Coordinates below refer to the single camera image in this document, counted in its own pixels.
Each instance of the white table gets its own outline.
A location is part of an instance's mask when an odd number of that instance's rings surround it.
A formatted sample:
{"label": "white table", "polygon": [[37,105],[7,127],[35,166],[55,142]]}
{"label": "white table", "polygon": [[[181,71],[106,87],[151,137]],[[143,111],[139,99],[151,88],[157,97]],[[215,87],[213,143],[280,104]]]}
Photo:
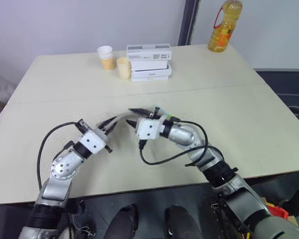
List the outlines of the white table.
{"label": "white table", "polygon": [[[223,53],[206,45],[174,47],[171,63],[168,81],[131,83],[120,80],[117,70],[104,71],[96,53],[37,57],[0,115],[0,203],[36,200],[38,149],[57,124],[83,118],[95,125],[128,108],[153,105],[200,123],[243,177],[299,170],[299,121],[233,47]],[[78,136],[68,126],[48,140],[42,181],[54,154]],[[71,197],[206,182],[195,167],[184,167],[186,156],[145,165],[124,121],[110,135],[109,146],[111,154],[104,150],[82,165]],[[154,161],[180,151],[162,138],[148,143],[144,154]]]}

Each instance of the paper cup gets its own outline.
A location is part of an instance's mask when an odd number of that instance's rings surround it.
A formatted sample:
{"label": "paper cup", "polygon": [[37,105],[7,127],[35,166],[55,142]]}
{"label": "paper cup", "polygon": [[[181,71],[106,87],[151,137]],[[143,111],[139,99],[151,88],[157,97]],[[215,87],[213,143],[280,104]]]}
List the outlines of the paper cup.
{"label": "paper cup", "polygon": [[128,80],[131,77],[131,63],[126,57],[120,57],[116,61],[119,69],[120,78]]}
{"label": "paper cup", "polygon": [[114,70],[115,64],[113,58],[113,48],[111,46],[101,46],[97,49],[97,52],[101,59],[104,70]]}

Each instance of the stacked boxes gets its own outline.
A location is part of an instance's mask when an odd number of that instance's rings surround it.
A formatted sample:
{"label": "stacked boxes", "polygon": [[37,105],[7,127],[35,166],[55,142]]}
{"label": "stacked boxes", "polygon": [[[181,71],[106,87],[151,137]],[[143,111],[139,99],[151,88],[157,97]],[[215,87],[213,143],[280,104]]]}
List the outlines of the stacked boxes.
{"label": "stacked boxes", "polygon": [[167,80],[171,75],[169,44],[128,45],[126,55],[131,62],[133,82]]}

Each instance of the dark floor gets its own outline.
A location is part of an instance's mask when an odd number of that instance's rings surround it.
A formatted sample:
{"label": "dark floor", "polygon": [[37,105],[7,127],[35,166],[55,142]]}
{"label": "dark floor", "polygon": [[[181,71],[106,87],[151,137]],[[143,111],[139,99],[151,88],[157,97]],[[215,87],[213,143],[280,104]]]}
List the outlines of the dark floor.
{"label": "dark floor", "polygon": [[[299,106],[299,72],[259,73],[286,105]],[[285,174],[253,186],[260,196],[277,204],[282,198],[291,198],[299,189],[299,172]],[[111,219],[128,204],[136,204],[140,211],[136,239],[164,238],[164,211],[176,204],[184,206],[200,225],[205,239],[222,239],[219,226],[210,210],[214,201],[209,184],[183,186],[150,191],[138,191],[85,199],[86,211],[74,220],[78,227],[92,220],[97,226],[96,238],[102,239]],[[28,204],[0,205],[0,239],[16,239],[29,213]]]}

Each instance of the bottle handle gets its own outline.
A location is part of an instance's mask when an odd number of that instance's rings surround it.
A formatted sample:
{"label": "bottle handle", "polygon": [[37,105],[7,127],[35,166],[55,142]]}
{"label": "bottle handle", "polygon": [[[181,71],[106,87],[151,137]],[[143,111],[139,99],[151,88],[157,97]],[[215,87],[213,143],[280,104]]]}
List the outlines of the bottle handle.
{"label": "bottle handle", "polygon": [[218,19],[218,16],[219,16],[219,13],[220,13],[220,11],[221,11],[222,9],[223,9],[223,7],[221,7],[221,8],[219,9],[218,13],[217,13],[217,16],[216,16],[216,19],[215,19],[215,22],[214,22],[214,29],[215,29],[215,28],[218,28],[218,27],[221,25],[221,23],[220,23],[219,25],[215,26],[215,25],[216,25],[216,22],[217,22],[217,19]]}

